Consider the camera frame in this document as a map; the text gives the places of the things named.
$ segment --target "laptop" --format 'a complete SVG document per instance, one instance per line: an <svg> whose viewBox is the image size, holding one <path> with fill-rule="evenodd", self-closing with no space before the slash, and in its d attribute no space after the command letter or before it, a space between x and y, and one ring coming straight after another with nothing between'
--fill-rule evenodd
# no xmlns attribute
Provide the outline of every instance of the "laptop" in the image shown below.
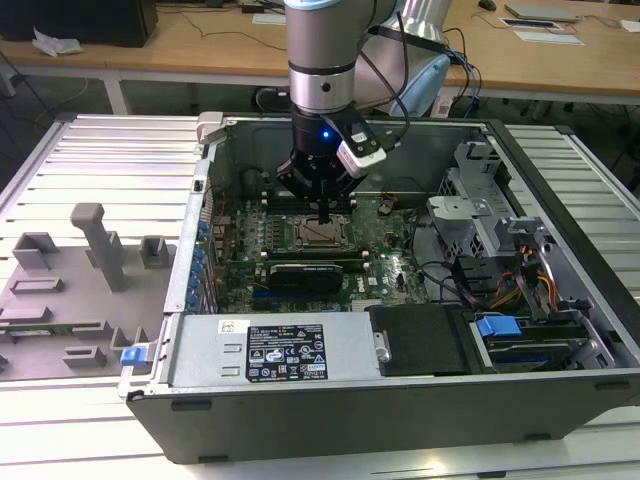
<svg viewBox="0 0 640 480"><path fill-rule="evenodd" d="M539 5L509 5L505 8L518 18L526 18L529 20L550 20L554 22L573 23L580 20L572 13L561 8L544 7Z"/></svg>

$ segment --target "wooden desk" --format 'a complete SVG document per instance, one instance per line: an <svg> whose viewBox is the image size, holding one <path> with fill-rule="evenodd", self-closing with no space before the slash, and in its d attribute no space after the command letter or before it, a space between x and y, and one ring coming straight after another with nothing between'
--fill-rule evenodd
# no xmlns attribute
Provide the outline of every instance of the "wooden desk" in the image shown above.
<svg viewBox="0 0 640 480"><path fill-rule="evenodd" d="M561 5L577 15L600 15L614 19L637 20L640 7L605 5L591 2L529 0ZM495 26L499 17L509 16L504 0L498 10L486 12L475 0L452 2L445 28L463 30L467 53L483 77L483 97L525 98L532 100L583 101L592 103L640 104L640 34L608 28L595 18L575 25L576 36L584 46L528 43L512 29L492 28L476 12ZM229 12L159 8L159 21L144 48L83 45L84 53L58 58L37 51L28 42L0 41L0 49L21 72L30 75L98 78L105 83L114 113L127 114L122 80L169 81L283 86L287 81L286 27L254 25L251 15ZM202 32L212 33L201 38ZM266 42L269 48L258 41ZM448 34L451 46L462 49L459 35ZM0 73L10 73L0 63ZM440 97L456 96L464 84L461 67L450 69Z"/></svg>
<svg viewBox="0 0 640 480"><path fill-rule="evenodd" d="M497 0L498 9L487 12L476 2L453 2L445 29L458 27L466 38L470 61L482 73L483 97L526 98L552 101L640 104L640 34L609 28L587 17L573 24L575 36L585 45L530 43L513 29L492 28L476 12L497 27L500 17L513 15ZM577 16L599 15L616 20L638 20L640 7L592 2L535 0L527 3L560 6ZM565 28L572 32L571 26ZM462 50L460 35L447 34L451 46ZM448 85L463 84L462 67L450 71ZM459 90L443 89L443 94Z"/></svg>
<svg viewBox="0 0 640 480"><path fill-rule="evenodd" d="M187 13L167 13L184 11ZM276 48L239 33L242 32ZM288 84L286 27L254 25L240 10L158 8L158 25L144 48L83 44L77 55L50 57L29 42L0 40L0 49L28 75L97 78L104 82L113 112L129 114L122 80L285 86ZM0 62L0 74L11 74Z"/></svg>

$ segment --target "blue cable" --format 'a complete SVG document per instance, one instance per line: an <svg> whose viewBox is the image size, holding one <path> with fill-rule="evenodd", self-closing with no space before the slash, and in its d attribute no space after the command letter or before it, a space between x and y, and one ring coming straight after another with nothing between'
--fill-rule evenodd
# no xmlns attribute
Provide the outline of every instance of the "blue cable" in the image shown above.
<svg viewBox="0 0 640 480"><path fill-rule="evenodd" d="M469 75L471 76L471 79L473 80L473 83L475 84L476 83L475 67L470 65L469 62L467 61L467 59L464 58L459 52L456 52L455 50L451 50L451 49L449 49L449 52L451 52L451 54L454 57L456 57L460 61L460 63L462 63L462 65L464 66L465 70L467 72L469 72ZM471 96L471 103L467 107L467 110L464 112L464 118L467 118L469 116L469 114L471 113L471 109L473 108L473 105L478 100L478 93L479 93L479 89L478 89L478 85L476 84L473 87L473 95Z"/></svg>

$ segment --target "computer case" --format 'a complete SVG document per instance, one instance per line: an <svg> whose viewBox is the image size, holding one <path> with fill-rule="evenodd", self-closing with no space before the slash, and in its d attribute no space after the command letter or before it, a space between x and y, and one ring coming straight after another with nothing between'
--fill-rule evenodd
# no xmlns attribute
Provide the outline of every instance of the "computer case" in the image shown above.
<svg viewBox="0 0 640 480"><path fill-rule="evenodd" d="M81 43L142 47L158 22L154 0L0 0L5 40L34 38L33 28Z"/></svg>

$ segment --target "wooden table top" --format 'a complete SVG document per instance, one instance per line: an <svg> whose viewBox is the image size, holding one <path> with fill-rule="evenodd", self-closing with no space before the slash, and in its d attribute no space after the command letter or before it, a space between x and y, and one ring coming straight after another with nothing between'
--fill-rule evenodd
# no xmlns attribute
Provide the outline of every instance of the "wooden table top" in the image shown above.
<svg viewBox="0 0 640 480"><path fill-rule="evenodd" d="M528 0L555 5L578 16L599 15L610 19L640 19L640 7L560 0ZM606 95L640 95L640 33L609 28L596 18L575 25L585 46L530 43L512 29L492 28L502 17L512 17L497 0L498 10L486 12L475 0L452 2L445 29L458 27L466 38L470 61L481 72L485 88L544 90ZM28 42L0 41L9 59L24 65L60 65L145 71L286 76L286 27L254 25L251 15L237 9L227 12L159 7L156 30L144 48L83 45L84 53L49 57ZM201 38L201 32L215 33ZM244 32L273 47L239 33ZM451 46L461 50L456 32L447 34ZM461 67L450 69L447 84L461 85Z"/></svg>

